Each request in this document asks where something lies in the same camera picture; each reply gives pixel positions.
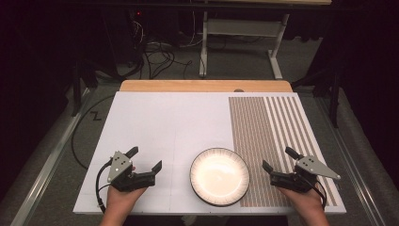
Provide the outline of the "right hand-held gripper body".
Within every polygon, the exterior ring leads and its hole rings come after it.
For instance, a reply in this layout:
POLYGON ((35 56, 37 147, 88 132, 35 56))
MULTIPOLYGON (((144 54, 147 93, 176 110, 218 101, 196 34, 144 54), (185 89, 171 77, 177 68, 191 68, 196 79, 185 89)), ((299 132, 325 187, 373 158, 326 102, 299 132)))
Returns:
POLYGON ((341 176, 315 156, 294 154, 294 171, 283 173, 269 168, 270 185, 293 190, 298 193, 306 193, 315 187, 318 176, 324 176, 333 180, 340 180, 341 176))

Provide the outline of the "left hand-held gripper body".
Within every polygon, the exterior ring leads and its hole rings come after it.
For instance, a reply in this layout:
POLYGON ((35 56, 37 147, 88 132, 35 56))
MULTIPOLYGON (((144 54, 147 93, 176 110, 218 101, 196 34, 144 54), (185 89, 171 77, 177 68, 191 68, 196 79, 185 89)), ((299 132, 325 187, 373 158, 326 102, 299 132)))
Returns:
POLYGON ((136 173, 133 170, 131 158, 120 151, 115 152, 111 159, 111 169, 107 182, 121 192, 130 192, 140 188, 154 186, 155 176, 152 170, 136 173))

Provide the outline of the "person's right hand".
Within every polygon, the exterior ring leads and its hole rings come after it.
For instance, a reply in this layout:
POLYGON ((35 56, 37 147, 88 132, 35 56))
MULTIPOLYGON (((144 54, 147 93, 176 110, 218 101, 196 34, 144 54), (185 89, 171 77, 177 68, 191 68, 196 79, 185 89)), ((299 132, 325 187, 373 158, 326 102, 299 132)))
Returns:
POLYGON ((316 191, 310 190, 307 193, 297 193, 282 187, 279 187, 278 191, 289 199, 292 206, 301 217, 324 214, 321 198, 316 191))

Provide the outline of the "person's left hand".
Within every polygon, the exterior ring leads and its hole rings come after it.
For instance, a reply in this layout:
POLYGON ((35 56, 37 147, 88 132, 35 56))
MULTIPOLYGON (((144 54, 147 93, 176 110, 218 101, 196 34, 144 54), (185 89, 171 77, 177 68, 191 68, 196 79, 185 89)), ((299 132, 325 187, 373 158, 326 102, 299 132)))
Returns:
POLYGON ((127 217, 146 190, 147 188, 140 188, 130 192, 121 192, 110 186, 107 191, 105 215, 108 217, 127 217))

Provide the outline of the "brown striped placemat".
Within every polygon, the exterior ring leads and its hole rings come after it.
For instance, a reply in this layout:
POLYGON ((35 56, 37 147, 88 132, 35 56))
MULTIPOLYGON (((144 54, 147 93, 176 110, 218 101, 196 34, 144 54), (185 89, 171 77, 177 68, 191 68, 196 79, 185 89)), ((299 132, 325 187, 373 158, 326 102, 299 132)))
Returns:
POLYGON ((283 207, 290 202, 263 169, 267 162, 277 172, 290 173, 295 161, 285 149, 324 157, 297 95, 231 97, 229 99, 233 149, 247 163, 250 183, 244 207, 283 207))

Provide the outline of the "white board cover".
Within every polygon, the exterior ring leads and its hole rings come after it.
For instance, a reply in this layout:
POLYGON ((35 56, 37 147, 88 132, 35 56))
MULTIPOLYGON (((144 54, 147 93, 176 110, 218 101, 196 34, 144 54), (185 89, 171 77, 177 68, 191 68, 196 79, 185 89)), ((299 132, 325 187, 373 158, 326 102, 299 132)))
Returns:
POLYGON ((76 214, 94 215, 96 185, 107 182, 104 163, 116 151, 137 146, 133 164, 148 171, 162 161, 155 185, 137 202, 137 215, 287 215, 292 207, 216 207, 202 201, 190 184, 196 156, 210 148, 234 151, 229 99, 294 95, 293 92, 127 92, 116 94, 88 167, 75 206, 76 214))

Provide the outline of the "white plate with dark rim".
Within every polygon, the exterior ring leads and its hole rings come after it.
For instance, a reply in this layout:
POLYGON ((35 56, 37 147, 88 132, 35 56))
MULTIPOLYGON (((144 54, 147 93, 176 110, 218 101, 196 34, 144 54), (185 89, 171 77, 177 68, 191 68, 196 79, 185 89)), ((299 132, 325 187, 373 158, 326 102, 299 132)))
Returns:
POLYGON ((225 148, 211 148, 198 154, 191 164, 189 178, 196 195, 218 207, 242 200, 250 182, 244 159, 225 148))

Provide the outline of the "black metal stand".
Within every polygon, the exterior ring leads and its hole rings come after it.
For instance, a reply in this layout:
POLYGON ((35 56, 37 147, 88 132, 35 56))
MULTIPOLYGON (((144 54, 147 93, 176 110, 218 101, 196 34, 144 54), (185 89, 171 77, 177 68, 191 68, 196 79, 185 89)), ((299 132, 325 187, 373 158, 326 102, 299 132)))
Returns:
POLYGON ((73 117, 77 115, 82 105, 81 83, 84 83, 89 89, 98 87, 93 68, 86 61, 77 60, 72 67, 73 117))
POLYGON ((312 94, 314 97, 327 96, 329 98, 328 117, 332 125, 337 128, 340 82, 340 71, 334 66, 326 66, 316 73, 311 73, 310 75, 292 82, 291 88, 296 89, 301 86, 313 86, 312 94))

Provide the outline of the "wooden table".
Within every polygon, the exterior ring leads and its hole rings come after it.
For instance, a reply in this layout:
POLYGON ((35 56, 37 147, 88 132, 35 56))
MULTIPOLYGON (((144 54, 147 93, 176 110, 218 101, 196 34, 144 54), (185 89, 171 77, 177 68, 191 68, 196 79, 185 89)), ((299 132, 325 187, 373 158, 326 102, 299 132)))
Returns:
POLYGON ((283 80, 126 80, 120 91, 131 92, 292 92, 283 80))

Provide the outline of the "aluminium floor rail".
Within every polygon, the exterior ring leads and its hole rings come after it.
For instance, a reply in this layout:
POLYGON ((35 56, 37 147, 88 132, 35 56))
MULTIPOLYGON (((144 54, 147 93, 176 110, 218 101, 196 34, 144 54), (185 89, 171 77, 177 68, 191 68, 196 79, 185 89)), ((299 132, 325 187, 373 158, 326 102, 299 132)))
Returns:
POLYGON ((347 211, 343 221, 354 226, 386 226, 382 211, 368 184, 368 164, 360 158, 354 139, 344 133, 343 125, 335 127, 332 124, 328 116, 327 100, 315 98, 315 103, 323 119, 322 125, 327 128, 325 135, 321 135, 319 130, 315 132, 322 154, 327 164, 342 176, 335 185, 347 211))
POLYGON ((50 151, 38 177, 31 186, 15 218, 10 223, 10 226, 26 226, 28 224, 56 171, 56 167, 62 158, 62 155, 64 154, 64 147, 72 136, 72 132, 76 128, 77 123, 82 119, 83 111, 87 108, 93 93, 94 89, 84 90, 81 108, 77 111, 75 116, 69 119, 68 126, 64 130, 56 146, 50 151))

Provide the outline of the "white metal stand frame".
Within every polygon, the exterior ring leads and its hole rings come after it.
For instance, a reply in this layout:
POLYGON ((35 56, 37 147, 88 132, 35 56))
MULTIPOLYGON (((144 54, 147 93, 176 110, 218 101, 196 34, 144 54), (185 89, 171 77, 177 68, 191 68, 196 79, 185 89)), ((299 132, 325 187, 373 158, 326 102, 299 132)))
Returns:
POLYGON ((282 79, 282 74, 277 60, 279 47, 285 33, 290 15, 283 14, 281 19, 276 22, 269 21, 249 21, 236 19, 214 19, 209 18, 208 13, 203 14, 202 19, 202 44, 199 56, 199 75, 205 77, 208 69, 208 36, 226 35, 226 36, 244 36, 274 38, 275 44, 272 49, 267 51, 267 56, 272 68, 274 78, 282 79))

